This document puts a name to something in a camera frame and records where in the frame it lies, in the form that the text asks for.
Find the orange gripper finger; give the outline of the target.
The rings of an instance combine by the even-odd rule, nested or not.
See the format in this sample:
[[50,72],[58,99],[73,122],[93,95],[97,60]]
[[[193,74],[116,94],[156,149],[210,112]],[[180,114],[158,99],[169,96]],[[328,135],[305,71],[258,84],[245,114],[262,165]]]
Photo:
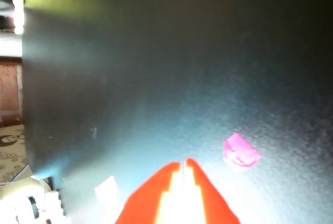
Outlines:
[[193,169],[195,184],[201,189],[206,223],[240,224],[238,217],[230,209],[199,164],[194,159],[187,158],[186,165]]
[[150,176],[127,199],[116,223],[155,223],[162,193],[169,190],[172,174],[180,166],[180,162],[170,162]]

